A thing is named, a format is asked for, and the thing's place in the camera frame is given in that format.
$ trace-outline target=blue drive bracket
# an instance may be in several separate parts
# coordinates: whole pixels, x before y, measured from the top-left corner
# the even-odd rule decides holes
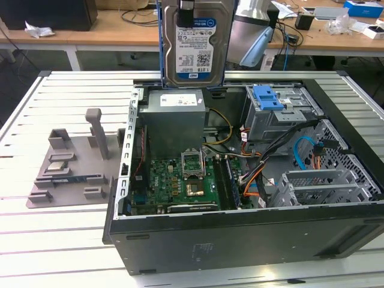
[[[269,86],[253,86],[253,97],[260,103],[261,110],[283,110],[276,93]]]

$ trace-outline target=slotted table surface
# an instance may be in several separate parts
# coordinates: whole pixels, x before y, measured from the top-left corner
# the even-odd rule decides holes
[[[248,79],[287,75],[290,79],[316,79],[331,98],[337,98],[340,109],[346,110],[343,113],[350,114],[350,121],[373,119],[373,129],[384,128],[380,114],[366,103],[362,92],[336,73],[233,72],[227,77],[244,75]],[[49,147],[51,129],[66,128],[70,136],[90,135],[85,112],[89,107],[99,107],[105,132],[116,133],[126,122],[134,79],[154,80],[159,74],[53,72],[39,77],[3,126],[0,287],[239,287],[239,283],[254,283],[245,284],[247,287],[270,287],[273,283],[285,287],[290,278],[307,282],[300,287],[378,287],[384,283],[384,236],[346,259],[131,277],[114,246],[101,241],[107,204],[28,209],[26,198]],[[357,124],[363,125],[362,130],[372,128],[369,121],[362,123]]]

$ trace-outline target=motherboard chip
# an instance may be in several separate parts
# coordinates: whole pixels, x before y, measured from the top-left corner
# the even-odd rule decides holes
[[[185,182],[187,196],[204,196],[204,182],[198,179],[191,179]]]

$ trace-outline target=cardboard box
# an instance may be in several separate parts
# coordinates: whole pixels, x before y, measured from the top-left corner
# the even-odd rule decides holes
[[[383,7],[376,2],[358,4],[353,1],[346,1],[344,7],[349,8],[348,15],[351,17],[378,18],[383,11]]]
[[[363,34],[371,39],[384,39],[384,29],[377,25],[368,26],[364,29]]]
[[[148,5],[148,0],[95,0],[99,10],[138,10]]]

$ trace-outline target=motherboard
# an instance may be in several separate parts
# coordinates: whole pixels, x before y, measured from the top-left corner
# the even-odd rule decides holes
[[[220,168],[220,163],[228,163]],[[199,171],[201,175],[190,175]],[[192,210],[216,211],[229,209],[229,204],[240,204],[236,185],[242,175],[237,157],[217,158],[186,157],[177,159],[156,159],[150,163],[149,189],[146,193],[136,191],[133,194],[133,213],[137,215],[190,212]],[[224,183],[223,178],[233,178],[233,183]],[[223,197],[218,191],[226,186],[233,198]]]

